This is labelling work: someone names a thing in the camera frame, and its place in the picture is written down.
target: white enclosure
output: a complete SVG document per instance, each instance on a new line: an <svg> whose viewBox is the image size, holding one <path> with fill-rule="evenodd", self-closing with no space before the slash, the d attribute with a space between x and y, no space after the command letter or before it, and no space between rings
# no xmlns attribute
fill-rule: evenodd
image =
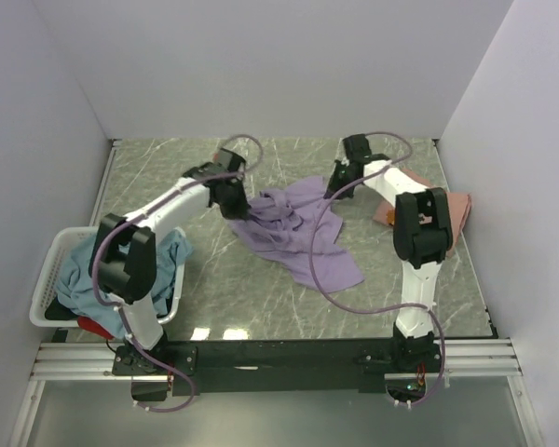
<svg viewBox="0 0 559 447"><path fill-rule="evenodd" d="M0 446L42 332L29 298L51 239L86 224L107 140L28 0L0 0Z"/></svg>
<svg viewBox="0 0 559 447"><path fill-rule="evenodd" d="M438 138L511 0L35 3L109 137Z"/></svg>
<svg viewBox="0 0 559 447"><path fill-rule="evenodd" d="M472 192L485 300L559 446L559 0L0 0L0 446L107 138L374 129L440 138Z"/></svg>
<svg viewBox="0 0 559 447"><path fill-rule="evenodd" d="M473 191L478 278L559 445L559 1L511 6L440 147Z"/></svg>

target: purple towel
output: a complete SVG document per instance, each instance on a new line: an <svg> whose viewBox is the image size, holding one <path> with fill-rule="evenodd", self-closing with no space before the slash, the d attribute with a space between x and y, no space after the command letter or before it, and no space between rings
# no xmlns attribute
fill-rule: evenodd
<svg viewBox="0 0 559 447"><path fill-rule="evenodd" d="M307 177L283 191L267 189L250 200L250 220L227 223L249 249L262 258L282 263L294 281L317 290L308 268L308 245L325 189L321 176ZM335 245L342 222L341 217L327 210L315 236L315 272L328 292L364 281L348 251Z"/></svg>

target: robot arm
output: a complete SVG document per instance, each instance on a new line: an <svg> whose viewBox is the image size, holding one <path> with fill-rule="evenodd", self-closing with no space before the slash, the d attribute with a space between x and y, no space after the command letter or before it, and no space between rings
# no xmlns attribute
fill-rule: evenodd
<svg viewBox="0 0 559 447"><path fill-rule="evenodd" d="M124 307L132 334L142 347L156 346L164 332L157 322L151 289L157 276L156 246L178 225L216 203L226 219L246 219L249 205L240 178L209 180L178 192L195 180L216 174L239 171L246 161L241 156L220 149L213 162L205 163L184 173L167 192L154 201L125 216L108 214L100 222L97 238L89 263L89 274L97 249L105 237L116 227L137 216L145 219L122 231L115 237L99 264L98 283L108 292L110 300ZM163 203L157 211L148 210Z"/></svg>
<svg viewBox="0 0 559 447"><path fill-rule="evenodd" d="M372 155L364 135L345 138L344 148L346 160L335 161L326 197L391 163L387 156ZM445 191L442 188L429 189L395 167L364 184L395 208L393 245L402 260L402 303L425 305L431 309L437 276L453 243ZM351 188L338 198L352 197L353 193L354 188ZM409 344L414 340L430 340L432 343L433 327L429 314L420 308L400 309L394 337Z"/></svg>

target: laundry basket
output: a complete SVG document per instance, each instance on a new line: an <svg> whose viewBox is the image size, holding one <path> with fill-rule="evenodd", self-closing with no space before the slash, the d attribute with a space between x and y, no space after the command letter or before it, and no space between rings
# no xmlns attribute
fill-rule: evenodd
<svg viewBox="0 0 559 447"><path fill-rule="evenodd" d="M177 228L183 236L185 236L182 228ZM35 326L44 328L77 328L78 324L75 319L72 320L53 320L46 319L46 309L56 298L56 290L54 288L62 261L78 243L97 233L97 226L77 226L66 228L60 231L52 242L51 247L46 255L46 260L42 266L37 285L35 286L34 296L31 301L31 309L29 310L29 318ZM178 265L176 268L176 282L174 284L174 296L171 299L170 313L164 317L158 318L159 324L166 324L171 321L178 311L178 302L183 290L184 280L184 264Z"/></svg>

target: marble tabletop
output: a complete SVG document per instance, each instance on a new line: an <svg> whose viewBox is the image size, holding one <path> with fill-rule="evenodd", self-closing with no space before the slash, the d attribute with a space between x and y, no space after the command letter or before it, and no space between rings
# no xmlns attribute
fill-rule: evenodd
<svg viewBox="0 0 559 447"><path fill-rule="evenodd" d="M167 190L187 169L210 160L217 139L123 140L105 186L101 215L124 214ZM403 154L391 138L374 137L374 152ZM331 175L334 159L342 156L338 139L274 138L262 140L264 163L249 174L247 195L267 187L282 188L310 175ZM415 153L403 165L434 185L446 187L432 140L413 140ZM232 149L247 160L256 157L251 142L238 141ZM358 308L377 308L400 301L402 266L391 240L391 230L372 220L381 197L358 187L353 199L337 202L333 211L344 225L337 240L349 249L365 281L336 293L340 302ZM228 228L216 208L206 210L183 226L194 254L186 261L178 315L165 326L171 340L298 339L391 336L395 313L358 316L330 305L317 291L293 282L279 264L250 252ZM492 335L484 300L461 237L443 265L435 293L436 314L445 334Z"/></svg>

